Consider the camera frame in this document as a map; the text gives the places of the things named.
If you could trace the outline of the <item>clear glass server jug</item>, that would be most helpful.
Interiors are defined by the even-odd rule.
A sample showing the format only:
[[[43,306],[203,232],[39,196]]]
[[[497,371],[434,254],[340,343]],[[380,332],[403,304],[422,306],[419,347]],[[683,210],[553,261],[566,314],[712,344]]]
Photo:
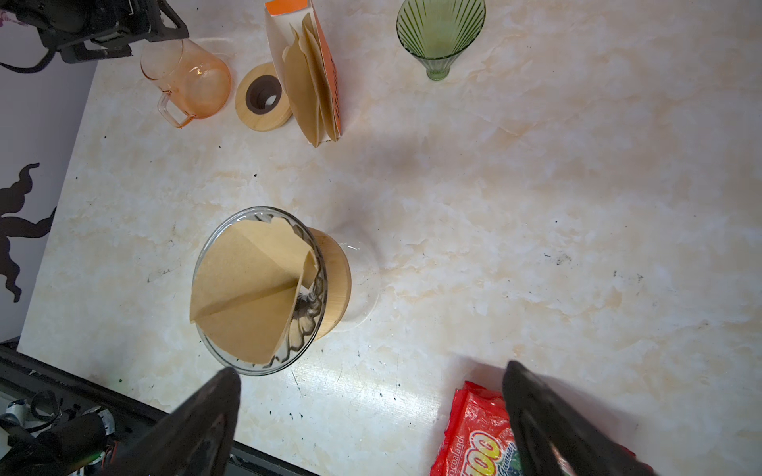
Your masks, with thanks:
[[[345,223],[332,234],[347,257],[351,273],[350,299],[335,328],[347,332],[363,324],[375,310],[381,288],[377,251],[370,237],[358,226]]]

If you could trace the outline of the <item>wooden ring dripper holder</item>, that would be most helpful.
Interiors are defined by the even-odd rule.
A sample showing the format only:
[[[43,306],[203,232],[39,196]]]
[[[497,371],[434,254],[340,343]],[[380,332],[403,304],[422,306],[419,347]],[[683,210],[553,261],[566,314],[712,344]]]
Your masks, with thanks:
[[[327,305],[317,331],[317,339],[325,337],[343,319],[351,297],[351,271],[343,248],[329,235],[311,228],[323,254],[327,270]]]

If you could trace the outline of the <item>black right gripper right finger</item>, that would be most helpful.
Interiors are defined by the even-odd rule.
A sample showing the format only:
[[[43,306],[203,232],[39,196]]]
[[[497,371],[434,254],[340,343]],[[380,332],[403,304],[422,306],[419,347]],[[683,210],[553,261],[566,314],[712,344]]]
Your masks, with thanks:
[[[600,432],[522,363],[511,360],[502,394],[525,475],[652,475],[626,447]]]

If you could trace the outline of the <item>green glass dripper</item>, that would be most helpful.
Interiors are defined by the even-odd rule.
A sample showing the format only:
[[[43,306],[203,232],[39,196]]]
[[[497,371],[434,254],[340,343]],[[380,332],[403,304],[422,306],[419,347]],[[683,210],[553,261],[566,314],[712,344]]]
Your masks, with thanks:
[[[442,81],[486,20],[484,0],[406,0],[396,18],[401,46],[431,81]]]

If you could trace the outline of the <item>clear glass dripper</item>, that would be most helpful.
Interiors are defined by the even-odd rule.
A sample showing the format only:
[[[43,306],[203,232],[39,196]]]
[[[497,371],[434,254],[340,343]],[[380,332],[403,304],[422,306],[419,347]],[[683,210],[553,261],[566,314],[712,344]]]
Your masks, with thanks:
[[[325,306],[327,305],[327,270],[325,269],[323,254],[319,249],[319,245],[317,244],[313,233],[310,231],[310,228],[305,226],[305,224],[303,224],[303,222],[296,216],[279,208],[271,206],[254,206],[241,210],[222,222],[222,224],[212,232],[212,235],[208,237],[208,240],[204,243],[204,247],[202,247],[202,251],[200,251],[200,256],[198,256],[198,261],[196,261],[196,267],[194,268],[194,275],[192,276],[192,282],[194,283],[196,271],[198,271],[202,259],[204,259],[204,255],[206,255],[206,251],[208,251],[208,248],[214,244],[216,238],[218,238],[230,225],[244,219],[271,222],[275,217],[281,217],[287,220],[298,236],[303,238],[313,247],[317,259],[318,271],[311,287],[303,287],[299,292],[295,311],[290,320],[287,333],[272,360],[265,365],[256,365],[234,358],[214,344],[196,324],[190,321],[190,323],[196,327],[196,330],[200,335],[200,340],[204,343],[206,349],[210,351],[210,354],[221,365],[230,367],[239,374],[245,376],[267,376],[286,369],[294,364],[317,338],[319,326],[321,325],[323,315],[325,314]]]

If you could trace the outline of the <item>wooden ring dripper stand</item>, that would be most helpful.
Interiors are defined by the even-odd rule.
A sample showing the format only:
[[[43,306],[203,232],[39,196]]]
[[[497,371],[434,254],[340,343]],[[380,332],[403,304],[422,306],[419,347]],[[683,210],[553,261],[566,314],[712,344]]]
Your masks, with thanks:
[[[273,63],[254,67],[238,85],[235,111],[239,120],[256,132],[285,125],[293,113]]]

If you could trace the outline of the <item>orange glass pitcher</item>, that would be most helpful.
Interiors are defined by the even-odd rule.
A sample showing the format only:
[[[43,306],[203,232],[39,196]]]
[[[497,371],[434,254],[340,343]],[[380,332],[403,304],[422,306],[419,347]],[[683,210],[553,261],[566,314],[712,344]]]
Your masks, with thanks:
[[[159,113],[175,128],[216,115],[230,97],[229,67],[191,40],[148,44],[140,67],[145,79],[161,91]]]

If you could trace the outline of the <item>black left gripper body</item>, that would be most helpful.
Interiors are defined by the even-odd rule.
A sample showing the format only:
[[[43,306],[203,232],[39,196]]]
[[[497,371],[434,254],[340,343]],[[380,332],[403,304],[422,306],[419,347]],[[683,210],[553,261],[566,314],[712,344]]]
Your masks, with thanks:
[[[65,63],[132,55],[131,45],[184,40],[188,27],[166,1],[3,1],[1,10],[37,29],[42,45]]]

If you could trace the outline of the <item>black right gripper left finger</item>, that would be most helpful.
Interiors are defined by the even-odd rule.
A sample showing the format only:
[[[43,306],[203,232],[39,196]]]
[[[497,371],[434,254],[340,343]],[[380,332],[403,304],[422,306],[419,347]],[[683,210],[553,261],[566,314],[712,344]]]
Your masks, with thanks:
[[[163,418],[105,475],[222,475],[234,440],[241,381],[225,368]]]

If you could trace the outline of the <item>brown paper coffee filter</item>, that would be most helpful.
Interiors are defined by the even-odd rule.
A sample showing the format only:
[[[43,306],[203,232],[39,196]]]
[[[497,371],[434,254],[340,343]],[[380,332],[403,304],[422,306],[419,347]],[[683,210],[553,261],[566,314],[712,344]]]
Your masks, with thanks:
[[[284,218],[238,221],[216,238],[196,271],[190,321],[232,357],[265,365],[317,270],[313,247]]]

